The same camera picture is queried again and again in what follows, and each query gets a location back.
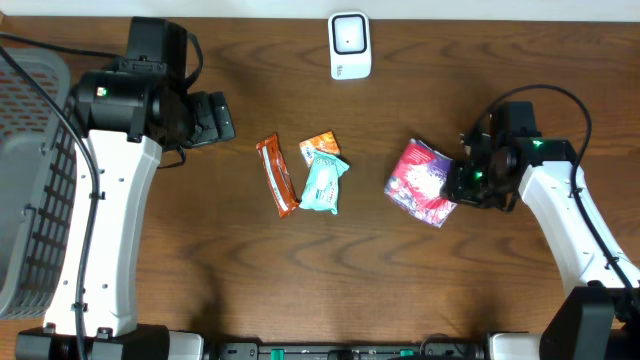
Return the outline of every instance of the pink package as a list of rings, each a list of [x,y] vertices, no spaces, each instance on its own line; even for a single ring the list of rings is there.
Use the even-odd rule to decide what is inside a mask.
[[[384,193],[411,216],[441,227],[456,207],[442,198],[451,159],[411,139],[391,174]]]

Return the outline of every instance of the orange package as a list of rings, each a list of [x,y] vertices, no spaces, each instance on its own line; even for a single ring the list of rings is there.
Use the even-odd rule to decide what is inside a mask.
[[[278,206],[280,218],[289,215],[300,204],[296,200],[293,184],[287,171],[287,165],[280,152],[278,134],[273,134],[256,145],[262,159],[262,166],[269,180],[269,188]]]
[[[338,142],[333,136],[333,131],[327,131],[324,134],[314,136],[309,140],[305,140],[300,143],[300,152],[307,162],[307,167],[313,164],[313,149],[326,152],[331,155],[340,155],[340,149],[338,148]]]

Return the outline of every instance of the basket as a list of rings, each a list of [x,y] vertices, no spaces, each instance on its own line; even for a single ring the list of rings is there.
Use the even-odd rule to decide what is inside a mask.
[[[7,50],[64,106],[70,74],[60,57]],[[44,100],[0,61],[0,319],[39,317],[51,303],[74,189],[73,140]]]

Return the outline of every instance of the table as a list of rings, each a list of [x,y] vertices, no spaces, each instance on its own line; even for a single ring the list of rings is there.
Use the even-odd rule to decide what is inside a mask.
[[[157,172],[138,262],[141,323],[264,342],[544,330],[564,294],[525,206],[509,215],[459,207],[436,229],[383,194],[410,138],[460,156],[458,134],[499,94],[530,83],[564,86],[589,106],[587,181],[618,242],[640,261],[638,25],[373,20],[371,76],[338,82],[329,75],[324,20],[174,21],[204,51],[193,90],[225,92],[238,137]],[[118,18],[9,17],[2,28],[124,53],[128,26]],[[104,63],[64,58],[74,79]],[[582,141],[584,120],[561,95],[515,99],[534,101],[546,136]],[[308,171],[298,142],[326,130],[351,164],[339,215],[296,210],[280,220],[255,144],[279,134],[300,195]],[[0,323],[0,357],[11,357],[19,330],[39,324]]]

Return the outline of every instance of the wooden table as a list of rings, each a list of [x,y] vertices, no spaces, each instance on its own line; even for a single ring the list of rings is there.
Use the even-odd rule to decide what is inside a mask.
[[[138,261],[141,323],[265,342],[544,330],[564,294],[525,206],[510,215],[459,207],[436,229],[383,194],[410,138],[460,156],[458,134],[499,94],[530,83],[564,86],[589,106],[587,181],[618,242],[640,261],[638,25],[376,20],[371,76],[338,82],[325,20],[175,21],[204,51],[193,90],[225,92],[238,137],[156,174]],[[128,19],[86,18],[2,25],[118,53],[128,27]],[[76,79],[103,64],[65,60]],[[533,91],[516,99],[534,101],[546,136],[582,141],[584,120],[566,98]],[[255,144],[279,134],[300,195],[308,171],[298,142],[329,129],[352,166],[339,215],[297,210],[280,220]],[[0,357],[11,357],[19,330],[39,324],[0,323]]]

